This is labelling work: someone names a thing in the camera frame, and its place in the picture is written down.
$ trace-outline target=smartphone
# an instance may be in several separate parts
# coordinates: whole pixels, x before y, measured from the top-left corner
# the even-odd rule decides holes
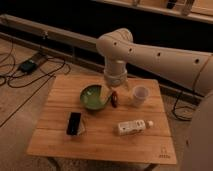
[[[81,113],[79,112],[71,112],[69,123],[67,126],[67,134],[68,135],[77,135],[78,127],[81,121]]]

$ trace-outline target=white bottle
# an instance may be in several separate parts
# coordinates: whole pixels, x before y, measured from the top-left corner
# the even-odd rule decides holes
[[[152,121],[145,122],[144,120],[133,120],[127,122],[118,123],[118,134],[127,135],[137,132],[141,132],[147,128],[152,127],[154,124]]]

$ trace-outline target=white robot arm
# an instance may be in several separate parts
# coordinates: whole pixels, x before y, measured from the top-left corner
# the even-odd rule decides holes
[[[97,41],[105,57],[105,80],[109,86],[126,81],[126,62],[193,90],[205,98],[193,114],[181,171],[213,169],[213,55],[187,50],[132,43],[132,34],[119,29]]]
[[[125,82],[128,62],[200,95],[213,88],[212,53],[134,44],[127,29],[102,35],[96,46],[105,57],[104,76],[110,86]]]

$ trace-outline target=small object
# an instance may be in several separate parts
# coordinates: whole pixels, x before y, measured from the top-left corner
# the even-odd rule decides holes
[[[112,89],[106,85],[101,86],[100,101],[105,104],[112,95]]]
[[[116,108],[118,106],[118,94],[116,91],[112,92],[111,104],[114,108]]]
[[[142,86],[138,85],[133,88],[133,101],[132,105],[134,107],[140,107],[140,105],[147,99],[149,96],[149,90]]]
[[[118,134],[119,135],[128,135],[137,132],[141,132],[147,128],[153,126],[152,121],[145,122],[144,120],[133,120],[127,122],[118,123]]]
[[[81,113],[71,112],[71,116],[69,118],[69,123],[68,123],[68,127],[67,127],[68,135],[77,135],[78,134],[80,121],[81,121]]]
[[[31,58],[22,62],[19,65],[18,70],[20,70],[23,73],[30,74],[46,61],[47,61],[46,55],[38,52],[38,53],[34,54]]]

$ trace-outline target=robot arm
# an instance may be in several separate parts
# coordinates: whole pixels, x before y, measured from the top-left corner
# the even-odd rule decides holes
[[[125,82],[128,62],[201,95],[213,88],[212,53],[134,44],[127,29],[102,35],[96,46],[105,57],[104,76],[109,86]]]

